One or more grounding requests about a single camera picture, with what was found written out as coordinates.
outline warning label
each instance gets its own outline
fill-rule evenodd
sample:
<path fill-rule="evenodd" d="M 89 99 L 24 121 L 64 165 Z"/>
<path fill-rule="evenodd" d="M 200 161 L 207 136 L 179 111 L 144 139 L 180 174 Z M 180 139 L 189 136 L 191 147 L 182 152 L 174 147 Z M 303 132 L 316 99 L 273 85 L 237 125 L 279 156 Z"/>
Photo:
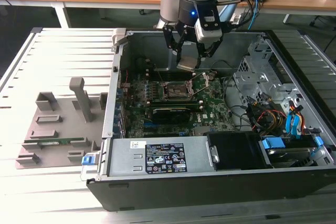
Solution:
<path fill-rule="evenodd" d="M 187 171 L 183 144 L 146 145 L 146 172 L 183 173 Z"/>

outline green circuit board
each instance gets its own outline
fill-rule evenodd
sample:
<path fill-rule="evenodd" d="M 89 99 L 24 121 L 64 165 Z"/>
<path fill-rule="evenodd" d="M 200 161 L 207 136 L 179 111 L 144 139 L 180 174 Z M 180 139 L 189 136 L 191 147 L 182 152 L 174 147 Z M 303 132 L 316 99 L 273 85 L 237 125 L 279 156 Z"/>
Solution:
<path fill-rule="evenodd" d="M 167 82 L 165 85 L 175 87 L 185 85 L 185 81 Z M 193 90 L 197 92 L 205 87 L 205 80 L 197 78 L 193 81 Z M 232 118 L 223 101 L 223 88 L 220 78 L 209 81 L 209 87 L 194 95 L 192 100 L 203 101 L 203 108 L 197 112 L 191 112 L 189 121 L 183 124 L 155 124 L 148 119 L 148 109 L 144 106 L 147 100 L 166 101 L 164 85 L 161 81 L 147 81 L 143 77 L 137 77 L 131 81 L 131 98 L 126 99 L 124 107 L 128 112 L 126 136 L 130 138 L 141 137 L 165 137 L 165 136 L 200 136 L 209 131 L 234 130 Z"/>

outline blue latch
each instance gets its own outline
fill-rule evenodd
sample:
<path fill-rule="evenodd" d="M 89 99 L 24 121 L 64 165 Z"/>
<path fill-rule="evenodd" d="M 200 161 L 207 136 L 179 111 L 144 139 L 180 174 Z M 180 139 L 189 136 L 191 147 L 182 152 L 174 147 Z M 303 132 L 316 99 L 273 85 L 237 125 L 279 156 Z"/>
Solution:
<path fill-rule="evenodd" d="M 263 140 L 265 149 L 285 148 L 282 138 L 280 137 L 267 137 Z"/>
<path fill-rule="evenodd" d="M 293 121 L 293 125 L 292 125 L 292 128 L 291 127 L 291 121 L 294 117 L 294 121 Z M 299 125 L 299 122 L 300 122 L 300 117 L 298 115 L 292 115 L 291 113 L 288 114 L 287 116 L 287 119 L 286 119 L 286 132 L 287 133 L 291 133 L 292 136 L 295 136 L 296 138 L 300 138 L 300 135 L 298 135 L 298 125 Z"/>
<path fill-rule="evenodd" d="M 322 146 L 324 144 L 323 140 L 321 137 L 317 136 L 315 137 L 315 142 L 317 144 L 318 147 Z"/>
<path fill-rule="evenodd" d="M 84 156 L 82 158 L 82 165 L 95 165 L 96 156 Z"/>

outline red wire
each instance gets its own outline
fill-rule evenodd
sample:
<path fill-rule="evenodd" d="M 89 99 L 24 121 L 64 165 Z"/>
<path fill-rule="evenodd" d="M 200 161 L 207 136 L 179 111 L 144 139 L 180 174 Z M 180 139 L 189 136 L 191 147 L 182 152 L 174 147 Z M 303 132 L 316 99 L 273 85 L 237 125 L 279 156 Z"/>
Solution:
<path fill-rule="evenodd" d="M 264 114 L 265 114 L 266 112 L 277 112 L 277 113 L 281 114 L 284 118 L 286 118 L 286 115 L 285 115 L 284 113 L 282 113 L 281 111 L 278 111 L 278 110 L 266 110 L 266 111 L 264 111 L 264 112 L 258 117 L 257 122 L 264 116 Z"/>
<path fill-rule="evenodd" d="M 125 87 L 125 85 L 127 83 L 127 80 L 128 80 L 128 70 L 126 69 L 126 81 L 125 81 L 124 85 L 122 86 L 123 88 Z"/>

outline black electronic device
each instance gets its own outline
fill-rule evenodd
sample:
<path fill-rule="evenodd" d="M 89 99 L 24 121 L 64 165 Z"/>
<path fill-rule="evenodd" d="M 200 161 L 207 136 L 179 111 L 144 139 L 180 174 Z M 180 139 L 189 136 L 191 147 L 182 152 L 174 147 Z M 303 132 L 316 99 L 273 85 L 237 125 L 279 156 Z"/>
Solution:
<path fill-rule="evenodd" d="M 217 170 L 264 169 L 268 168 L 258 141 L 260 136 L 253 132 L 206 133 L 211 151 L 217 155 Z"/>

